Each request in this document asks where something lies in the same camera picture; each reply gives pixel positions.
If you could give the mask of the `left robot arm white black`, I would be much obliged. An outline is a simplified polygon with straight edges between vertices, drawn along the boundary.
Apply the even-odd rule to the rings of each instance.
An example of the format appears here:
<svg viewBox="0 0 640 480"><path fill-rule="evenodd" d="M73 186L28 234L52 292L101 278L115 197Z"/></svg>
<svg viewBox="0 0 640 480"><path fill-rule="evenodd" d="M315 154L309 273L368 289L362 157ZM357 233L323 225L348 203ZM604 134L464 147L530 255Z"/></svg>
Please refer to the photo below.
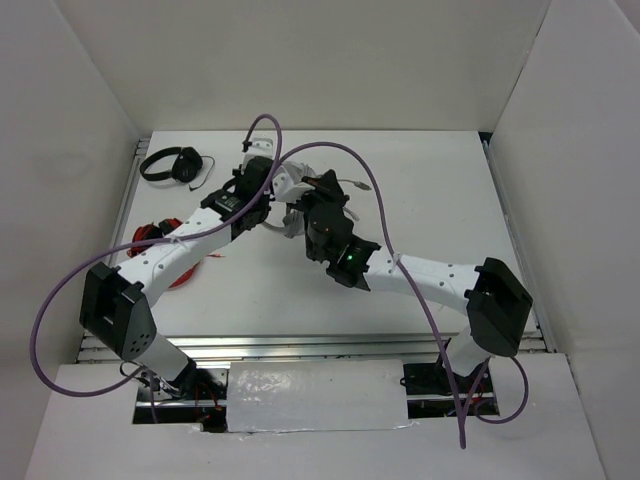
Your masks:
<svg viewBox="0 0 640 480"><path fill-rule="evenodd" d="M82 327L121 360L150 369L173 398L195 390L197 366L158 332L152 307L207 255L266 219L276 165L264 156L247 159L172 233L115 267L100 262L86 274Z"/></svg>

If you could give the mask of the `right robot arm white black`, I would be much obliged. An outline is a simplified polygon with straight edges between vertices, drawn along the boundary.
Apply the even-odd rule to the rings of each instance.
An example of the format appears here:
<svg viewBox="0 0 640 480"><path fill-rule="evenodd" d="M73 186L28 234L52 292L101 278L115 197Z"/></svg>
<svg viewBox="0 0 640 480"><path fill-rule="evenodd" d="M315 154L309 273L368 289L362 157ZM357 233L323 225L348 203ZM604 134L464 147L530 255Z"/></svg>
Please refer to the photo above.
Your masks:
<svg viewBox="0 0 640 480"><path fill-rule="evenodd" d="M369 292L421 294L428 302L453 309L466 326L444 342L434 371L438 385L454 392L492 357L517 355L532 308L531 295L501 260L461 265L394 253L354 234L344 214L347 195L334 171L305 176L295 209L303 214L306 255L326 263L336 283Z"/></svg>

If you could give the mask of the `white over-ear headphones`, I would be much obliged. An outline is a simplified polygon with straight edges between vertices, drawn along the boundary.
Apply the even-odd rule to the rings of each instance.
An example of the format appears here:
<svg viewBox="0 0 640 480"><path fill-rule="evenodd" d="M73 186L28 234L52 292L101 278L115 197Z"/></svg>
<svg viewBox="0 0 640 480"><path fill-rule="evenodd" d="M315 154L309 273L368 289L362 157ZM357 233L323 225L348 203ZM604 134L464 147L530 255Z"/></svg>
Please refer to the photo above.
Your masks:
<svg viewBox="0 0 640 480"><path fill-rule="evenodd" d="M286 238L295 238L305 232L303 213L295 207L304 194L313 190L311 185L303 181L304 177L316 180L320 175L305 163L287 160L278 167L272 180L272 190L274 201L286 205L285 215L281 225L265 220L262 223L264 228Z"/></svg>

